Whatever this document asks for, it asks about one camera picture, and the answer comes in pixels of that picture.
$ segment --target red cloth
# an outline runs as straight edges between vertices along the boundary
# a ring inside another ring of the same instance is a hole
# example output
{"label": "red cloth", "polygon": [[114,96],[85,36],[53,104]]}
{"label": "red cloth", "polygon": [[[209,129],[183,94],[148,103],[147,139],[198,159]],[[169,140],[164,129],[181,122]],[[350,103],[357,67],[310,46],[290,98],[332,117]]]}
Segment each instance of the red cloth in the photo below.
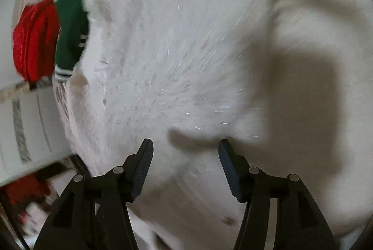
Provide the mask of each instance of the red cloth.
{"label": "red cloth", "polygon": [[60,30],[53,0],[26,6],[13,31],[13,61],[25,81],[51,76]]}
{"label": "red cloth", "polygon": [[48,184],[39,182],[34,174],[27,175],[3,187],[11,205],[22,203],[30,197],[43,198],[50,194]]}

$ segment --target white fabric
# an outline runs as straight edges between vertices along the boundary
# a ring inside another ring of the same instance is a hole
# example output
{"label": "white fabric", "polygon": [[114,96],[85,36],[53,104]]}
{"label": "white fabric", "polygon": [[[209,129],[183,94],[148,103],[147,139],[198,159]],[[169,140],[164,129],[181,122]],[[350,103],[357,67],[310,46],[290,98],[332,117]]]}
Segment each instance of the white fabric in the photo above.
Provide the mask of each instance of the white fabric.
{"label": "white fabric", "polygon": [[267,174],[297,173],[333,232],[372,214],[372,0],[85,7],[90,37],[67,84],[79,154],[102,175],[152,139],[131,208],[173,249],[234,245],[245,205],[219,163],[226,137]]}

